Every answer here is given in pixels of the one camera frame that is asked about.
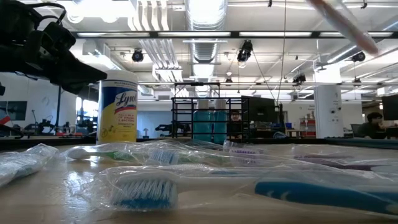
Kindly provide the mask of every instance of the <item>table surface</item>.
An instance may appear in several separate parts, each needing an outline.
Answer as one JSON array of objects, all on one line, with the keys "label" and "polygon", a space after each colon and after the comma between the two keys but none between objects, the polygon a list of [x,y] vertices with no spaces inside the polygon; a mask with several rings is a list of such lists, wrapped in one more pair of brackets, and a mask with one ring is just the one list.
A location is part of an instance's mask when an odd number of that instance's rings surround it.
[{"label": "table surface", "polygon": [[[70,146],[58,147],[64,151]],[[297,206],[271,198],[237,195],[205,207],[168,212],[115,212],[91,208],[70,187],[113,161],[58,160],[0,189],[0,223],[396,223],[356,210]],[[194,200],[195,194],[185,195]]]}]

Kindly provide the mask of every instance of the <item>disinfecting wipes canister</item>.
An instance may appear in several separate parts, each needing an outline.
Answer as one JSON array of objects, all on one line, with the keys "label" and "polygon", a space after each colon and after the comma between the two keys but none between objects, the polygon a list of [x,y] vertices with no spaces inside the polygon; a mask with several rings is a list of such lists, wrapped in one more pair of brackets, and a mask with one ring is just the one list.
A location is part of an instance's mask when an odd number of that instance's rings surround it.
[{"label": "disinfecting wipes canister", "polygon": [[99,83],[97,144],[137,139],[137,75],[109,70]]}]

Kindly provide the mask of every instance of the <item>toothbrush head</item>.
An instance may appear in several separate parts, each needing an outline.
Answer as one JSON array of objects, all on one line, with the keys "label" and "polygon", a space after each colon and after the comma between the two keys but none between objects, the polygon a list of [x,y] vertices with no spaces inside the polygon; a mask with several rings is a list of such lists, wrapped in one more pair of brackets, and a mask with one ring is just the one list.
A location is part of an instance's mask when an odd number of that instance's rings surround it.
[{"label": "toothbrush head", "polygon": [[88,158],[90,158],[90,155],[84,149],[71,149],[70,151],[68,151],[67,156],[71,159],[88,159]]},{"label": "toothbrush head", "polygon": [[179,154],[176,151],[156,149],[150,152],[146,165],[168,166],[178,163]]},{"label": "toothbrush head", "polygon": [[117,207],[140,211],[175,208],[177,184],[161,173],[120,178],[112,188],[110,201]]}]

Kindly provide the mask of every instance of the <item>pillar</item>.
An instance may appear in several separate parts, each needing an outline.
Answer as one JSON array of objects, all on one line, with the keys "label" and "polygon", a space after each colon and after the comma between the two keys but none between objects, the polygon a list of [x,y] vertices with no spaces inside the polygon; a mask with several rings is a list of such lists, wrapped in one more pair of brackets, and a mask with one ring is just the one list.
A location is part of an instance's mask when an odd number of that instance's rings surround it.
[{"label": "pillar", "polygon": [[[315,71],[314,82],[341,82],[339,65],[328,65],[324,68],[326,70]],[[341,87],[318,85],[314,89],[314,95],[317,138],[344,137]]]}]

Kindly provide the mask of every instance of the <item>desk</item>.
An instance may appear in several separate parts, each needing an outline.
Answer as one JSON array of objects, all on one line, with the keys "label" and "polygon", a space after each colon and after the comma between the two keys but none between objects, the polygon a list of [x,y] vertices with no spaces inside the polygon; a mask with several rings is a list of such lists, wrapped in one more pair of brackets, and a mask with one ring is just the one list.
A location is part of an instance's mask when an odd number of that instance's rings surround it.
[{"label": "desk", "polygon": [[[61,151],[71,146],[58,147]],[[106,161],[57,161],[33,175],[16,180],[0,189],[0,223],[396,223],[354,210],[303,205],[305,210],[280,200],[247,198],[231,200],[174,212],[112,212],[92,209],[69,193],[67,185],[90,178],[117,163]],[[184,197],[195,197],[185,194]]]}]

